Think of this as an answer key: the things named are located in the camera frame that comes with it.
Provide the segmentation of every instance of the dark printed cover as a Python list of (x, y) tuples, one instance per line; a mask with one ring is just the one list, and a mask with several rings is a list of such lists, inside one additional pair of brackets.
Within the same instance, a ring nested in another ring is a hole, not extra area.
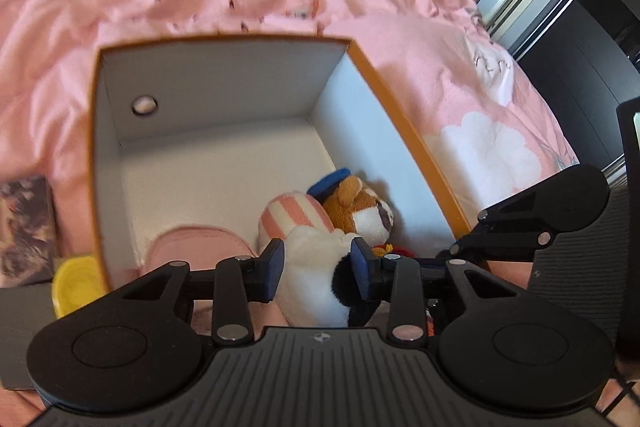
[(57, 256), (46, 179), (0, 184), (0, 288), (50, 280)]

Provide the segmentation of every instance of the ribbed black surface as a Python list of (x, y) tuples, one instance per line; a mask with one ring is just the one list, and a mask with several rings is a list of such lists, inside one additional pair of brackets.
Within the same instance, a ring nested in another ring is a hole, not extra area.
[(376, 330), (270, 328), (257, 344), (220, 351), (190, 390), (129, 417), (79, 417), (49, 409), (33, 427), (595, 427), (587, 409), (555, 419), (487, 411), (447, 387), (421, 351)]
[(614, 341), (624, 298), (629, 247), (627, 187), (611, 191), (602, 215), (577, 232), (560, 233), (536, 252), (529, 290), (590, 320)]

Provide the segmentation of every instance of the pink bedding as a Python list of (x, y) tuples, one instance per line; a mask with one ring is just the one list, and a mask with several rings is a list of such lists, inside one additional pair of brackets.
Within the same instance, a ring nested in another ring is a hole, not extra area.
[[(470, 221), (575, 162), (546, 103), (490, 41), (472, 0), (0, 0), (0, 7), (0, 180), (47, 176), (66, 252), (92, 247), (88, 87), (96, 51), (116, 42), (242, 31), (355, 38)], [(2, 410), (0, 426), (28, 416)]]

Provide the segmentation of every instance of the blue plush cap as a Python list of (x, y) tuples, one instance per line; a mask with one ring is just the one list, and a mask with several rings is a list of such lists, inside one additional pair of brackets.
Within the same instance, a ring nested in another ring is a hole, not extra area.
[(322, 204), (326, 201), (326, 198), (334, 193), (340, 182), (349, 176), (351, 176), (351, 171), (347, 167), (343, 167), (331, 174), (327, 174), (318, 183), (309, 188), (306, 193)]

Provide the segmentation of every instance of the open cardboard box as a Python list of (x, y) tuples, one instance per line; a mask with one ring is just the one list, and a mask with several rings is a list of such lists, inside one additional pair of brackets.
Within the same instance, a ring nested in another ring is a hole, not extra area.
[[(132, 110), (139, 96), (157, 110)], [(180, 225), (232, 230), (290, 190), (348, 167), (388, 201), (391, 242), (420, 256), (468, 224), (417, 131), (354, 42), (207, 36), (100, 52), (92, 105), (96, 252), (110, 287)]]

